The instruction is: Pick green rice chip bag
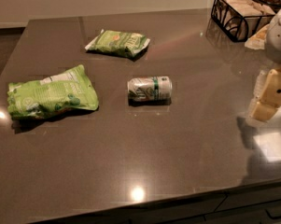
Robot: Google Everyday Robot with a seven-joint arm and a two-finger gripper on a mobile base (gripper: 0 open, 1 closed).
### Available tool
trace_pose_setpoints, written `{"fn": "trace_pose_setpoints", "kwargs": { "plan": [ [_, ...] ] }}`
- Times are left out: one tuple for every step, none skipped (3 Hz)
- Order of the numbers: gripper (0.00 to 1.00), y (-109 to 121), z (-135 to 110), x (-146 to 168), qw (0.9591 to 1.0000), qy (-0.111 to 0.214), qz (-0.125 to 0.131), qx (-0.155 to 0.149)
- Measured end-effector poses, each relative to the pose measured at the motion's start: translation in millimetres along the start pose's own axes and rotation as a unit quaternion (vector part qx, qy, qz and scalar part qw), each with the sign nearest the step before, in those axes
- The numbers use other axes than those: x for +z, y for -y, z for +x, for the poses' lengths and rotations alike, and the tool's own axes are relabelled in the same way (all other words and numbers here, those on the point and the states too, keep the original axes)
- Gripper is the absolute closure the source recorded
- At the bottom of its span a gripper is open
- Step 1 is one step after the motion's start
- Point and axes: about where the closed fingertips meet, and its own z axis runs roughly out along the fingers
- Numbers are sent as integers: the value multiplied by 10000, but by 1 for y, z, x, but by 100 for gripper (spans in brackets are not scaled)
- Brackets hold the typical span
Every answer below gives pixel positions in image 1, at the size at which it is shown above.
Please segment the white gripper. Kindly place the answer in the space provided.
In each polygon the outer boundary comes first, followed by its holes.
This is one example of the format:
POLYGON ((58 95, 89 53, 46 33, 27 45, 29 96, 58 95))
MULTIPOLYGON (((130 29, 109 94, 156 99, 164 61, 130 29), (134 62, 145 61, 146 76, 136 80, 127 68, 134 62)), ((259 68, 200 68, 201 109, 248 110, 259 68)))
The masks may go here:
MULTIPOLYGON (((281 9, 269 23, 265 52, 268 59, 281 64, 281 9)), ((250 117, 257 121, 270 120, 281 107, 281 66, 257 77, 254 98, 250 105, 250 117)))

